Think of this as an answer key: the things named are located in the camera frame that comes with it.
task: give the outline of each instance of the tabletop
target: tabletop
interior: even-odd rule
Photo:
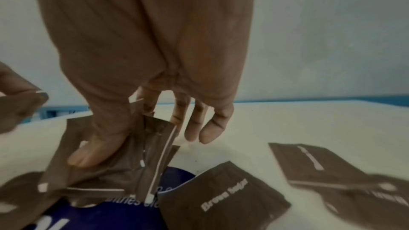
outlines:
[[[155,117],[169,120],[173,105],[158,105]],[[187,118],[192,112],[189,108]],[[20,125],[0,135],[0,184],[29,171],[44,170],[66,127],[66,119],[82,112]],[[364,101],[237,103],[224,134],[203,145],[180,145],[170,163],[197,174],[232,161],[280,191],[292,204],[269,229],[361,229],[324,207],[312,191],[291,187],[268,147],[268,142],[303,143],[326,147],[366,173],[409,179],[409,108]]]

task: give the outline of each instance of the blue printed circle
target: blue printed circle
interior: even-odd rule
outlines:
[[[190,172],[168,167],[162,175],[158,190],[170,190],[194,178]],[[108,199],[90,208],[71,207],[61,200],[46,211],[36,224],[25,230],[166,230],[155,198],[143,204],[133,198]]]

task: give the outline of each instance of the human hand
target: human hand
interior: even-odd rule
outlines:
[[[94,135],[69,158],[89,167],[110,157],[131,127],[128,97],[138,89],[144,111],[172,90],[171,122],[206,144],[233,114],[245,62],[253,0],[39,0],[64,74],[86,98]],[[202,128],[208,107],[213,118]]]
[[[47,100],[47,94],[0,62],[0,133],[12,131]]]

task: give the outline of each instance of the brown packet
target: brown packet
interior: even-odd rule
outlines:
[[[12,131],[48,100],[42,91],[0,97],[0,134]]]
[[[37,191],[37,182],[42,174],[30,172],[19,175],[0,187],[1,229],[24,228],[60,199],[55,193]]]
[[[323,147],[269,143],[287,182],[304,188],[366,189],[376,181]]]
[[[92,117],[67,120],[67,129],[38,185],[39,191],[59,190],[64,196],[81,198],[132,196],[151,203],[176,127],[168,121],[142,116],[142,101],[134,105],[135,127],[125,143],[112,157],[91,168],[71,167],[66,161],[81,142],[89,141]]]
[[[180,146],[175,146],[172,145],[169,156],[166,159],[165,162],[165,169],[167,168],[168,164],[178,152]],[[77,207],[77,208],[89,208],[89,207],[94,207],[97,206],[103,202],[106,201],[106,198],[77,198],[77,197],[67,197],[68,202],[71,204],[72,207]]]
[[[280,193],[231,162],[158,193],[158,199],[169,230],[263,230],[291,206]]]
[[[326,208],[344,220],[376,230],[409,229],[409,206],[405,203],[357,191],[319,193]]]

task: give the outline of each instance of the white wall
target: white wall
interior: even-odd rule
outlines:
[[[0,0],[0,60],[49,105],[85,104],[59,71],[35,0]],[[408,83],[408,0],[255,0],[238,100],[409,94]]]

